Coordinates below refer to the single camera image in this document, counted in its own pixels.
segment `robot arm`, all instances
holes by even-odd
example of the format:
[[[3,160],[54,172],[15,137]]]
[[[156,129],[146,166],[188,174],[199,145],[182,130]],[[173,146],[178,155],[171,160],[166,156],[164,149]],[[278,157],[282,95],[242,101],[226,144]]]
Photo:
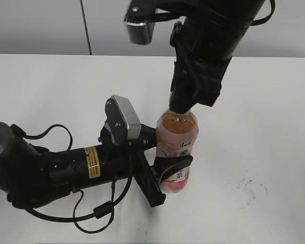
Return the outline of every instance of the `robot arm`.
[[[175,24],[170,44],[176,50],[170,109],[185,113],[196,103],[212,106],[232,53],[251,25],[263,24],[271,13],[254,20],[265,0],[132,0],[125,17],[130,40],[146,45],[155,22],[186,16]],[[167,11],[157,13],[157,9]]]
[[[53,222],[75,223],[101,218],[111,214],[126,195],[132,177],[135,178],[151,207],[162,205],[166,195],[159,185],[177,171],[190,166],[192,156],[180,158],[155,158],[149,165],[144,151],[156,146],[154,128],[142,125],[130,101],[113,95],[105,104],[106,121],[101,130],[101,145],[71,149],[72,136],[62,125],[53,125],[38,136],[29,136],[16,125],[0,122],[0,189],[7,193],[7,200],[16,208],[25,209],[33,216]],[[41,139],[51,129],[62,127],[70,135],[66,151],[50,152],[31,145],[25,139]],[[73,218],[44,215],[35,208],[42,207],[71,192],[128,179],[123,193],[116,199],[93,209],[93,213]]]

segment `wall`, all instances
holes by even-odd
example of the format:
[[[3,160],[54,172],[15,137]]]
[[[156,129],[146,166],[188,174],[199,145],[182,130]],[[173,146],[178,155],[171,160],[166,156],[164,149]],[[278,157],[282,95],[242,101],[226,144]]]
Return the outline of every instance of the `wall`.
[[[94,55],[174,55],[173,22],[156,25],[152,44],[129,43],[129,0],[83,0]],[[259,17],[269,13],[266,2]],[[1,0],[0,53],[88,54],[79,0]],[[235,56],[305,57],[305,0],[277,0],[272,20],[249,29]]]

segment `table surface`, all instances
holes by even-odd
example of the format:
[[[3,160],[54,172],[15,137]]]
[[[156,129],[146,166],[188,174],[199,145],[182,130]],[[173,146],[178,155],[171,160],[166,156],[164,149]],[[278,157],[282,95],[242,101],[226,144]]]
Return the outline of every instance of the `table surface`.
[[[67,126],[73,148],[98,144],[104,104],[130,99],[142,123],[167,108],[172,57],[0,55],[0,121],[28,134]],[[189,183],[150,208],[134,181],[111,226],[88,235],[13,208],[0,191],[0,243],[305,243],[305,58],[234,58],[213,108],[196,105],[199,136]],[[64,150],[54,130],[37,145]],[[147,152],[150,163],[155,151]],[[119,194],[125,181],[117,183]],[[78,214],[110,197],[85,190]],[[41,212],[70,217],[78,194]],[[102,227],[107,219],[81,223]]]

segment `black cable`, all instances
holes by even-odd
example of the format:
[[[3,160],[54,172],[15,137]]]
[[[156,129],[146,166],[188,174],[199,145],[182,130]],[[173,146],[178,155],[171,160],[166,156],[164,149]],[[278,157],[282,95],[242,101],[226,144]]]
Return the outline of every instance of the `black cable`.
[[[270,12],[270,14],[268,16],[266,16],[265,18],[254,20],[252,22],[251,26],[256,26],[256,25],[264,24],[265,22],[267,22],[268,20],[271,19],[273,13],[275,12],[276,1],[275,0],[270,0],[270,5],[271,5],[271,12]]]
[[[130,163],[130,172],[129,172],[129,177],[128,177],[128,180],[127,180],[127,184],[124,187],[124,190],[122,191],[121,195],[116,199],[115,202],[113,202],[113,206],[118,205],[123,200],[123,198],[128,193],[128,190],[129,190],[131,182],[132,182],[132,176],[133,176],[133,172],[132,172],[132,160],[131,160],[131,156],[129,154],[128,154],[128,158],[129,158],[129,163]]]
[[[80,7],[81,7],[81,14],[82,14],[83,25],[85,26],[85,33],[86,33],[88,51],[89,51],[89,54],[91,55],[92,54],[92,49],[91,49],[92,47],[90,46],[90,40],[89,40],[89,34],[88,34],[87,22],[86,22],[86,16],[85,16],[85,11],[83,9],[82,0],[80,0]]]
[[[92,219],[92,218],[95,217],[95,213],[91,213],[90,215],[76,217],[76,219],[74,219],[74,218],[61,218],[61,217],[54,217],[54,216],[49,216],[49,215],[42,214],[40,212],[37,212],[33,208],[27,208],[25,210],[28,213],[30,213],[31,215],[33,215],[34,217],[37,217],[41,220],[46,220],[46,221],[50,221],[50,222],[59,222],[59,223],[73,223],[74,221],[80,222],[80,221],[89,220],[89,219]]]
[[[25,138],[25,139],[28,139],[28,140],[39,140],[39,139],[42,139],[44,136],[46,136],[55,127],[63,128],[63,129],[65,129],[68,132],[69,137],[70,137],[70,142],[69,142],[69,146],[67,148],[67,151],[69,151],[71,149],[71,147],[72,147],[73,138],[72,138],[72,135],[71,135],[70,131],[68,130],[68,128],[63,126],[63,125],[60,125],[60,124],[55,124],[55,125],[50,126],[42,134],[39,134],[39,135],[36,135],[36,136],[30,136],[30,135],[24,134],[24,135],[22,135],[22,137]]]
[[[132,176],[133,176],[133,172],[132,172],[132,160],[131,160],[131,156],[129,154],[128,154],[128,158],[129,158],[129,163],[130,163],[130,172],[129,172],[128,180],[127,180],[126,186],[124,187],[122,193],[116,199],[115,202],[114,202],[114,194],[115,194],[115,181],[116,181],[116,179],[113,180],[112,185],[111,185],[111,187],[112,187],[111,202],[113,203],[113,206],[118,205],[123,200],[123,198],[125,197],[125,195],[127,194],[128,190],[129,190],[131,182],[132,182]],[[75,207],[73,209],[73,213],[72,213],[72,217],[73,218],[75,218],[75,216],[76,216],[76,208],[79,205],[79,203],[82,200],[83,195],[84,195],[84,192],[82,190],[78,190],[78,192],[81,193],[81,197],[80,197],[80,199],[78,200],[77,204],[75,205]],[[113,220],[114,220],[114,208],[112,209],[112,212],[111,212],[110,219],[109,219],[108,223],[103,228],[101,228],[101,229],[93,230],[93,231],[85,230],[85,229],[83,229],[82,227],[80,227],[78,225],[76,219],[75,219],[75,221],[73,223],[75,224],[75,226],[80,231],[82,231],[82,232],[84,232],[86,234],[96,234],[96,233],[99,233],[99,232],[102,232],[103,230],[105,230],[113,222]]]
[[[114,200],[114,194],[115,194],[115,182],[116,182],[116,180],[114,179],[114,180],[112,181],[112,185],[111,185],[111,188],[112,188],[112,197],[111,197],[111,201],[112,201],[112,202],[113,202],[113,200]],[[84,232],[84,233],[86,233],[86,234],[97,234],[97,233],[102,232],[103,230],[105,230],[105,229],[113,222],[113,220],[114,220],[114,208],[112,209],[112,212],[111,212],[110,219],[109,219],[108,223],[107,223],[104,227],[102,227],[102,228],[100,228],[100,229],[98,229],[98,230],[93,230],[93,231],[91,231],[91,230],[85,230],[85,229],[83,229],[83,228],[77,223],[77,221],[76,221],[76,209],[77,209],[79,203],[81,202],[81,200],[83,199],[83,196],[84,196],[84,192],[83,192],[82,190],[79,189],[77,192],[80,192],[80,193],[81,193],[81,197],[80,197],[80,199],[78,200],[78,202],[76,203],[76,205],[75,205],[75,207],[74,207],[74,209],[73,209],[73,212],[72,212],[72,218],[74,218],[74,222],[73,222],[73,223],[75,224],[75,226],[78,228],[78,230],[80,230],[80,231],[82,231],[82,232]]]

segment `bottle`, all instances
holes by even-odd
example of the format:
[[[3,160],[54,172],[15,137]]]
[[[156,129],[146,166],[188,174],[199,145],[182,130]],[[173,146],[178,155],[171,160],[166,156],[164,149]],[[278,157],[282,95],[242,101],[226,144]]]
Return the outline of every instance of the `bottle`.
[[[195,115],[189,110],[178,114],[167,110],[157,121],[157,157],[180,157],[192,152],[198,136],[198,123]],[[190,168],[184,168],[164,181],[160,187],[167,193],[182,190],[189,178]]]

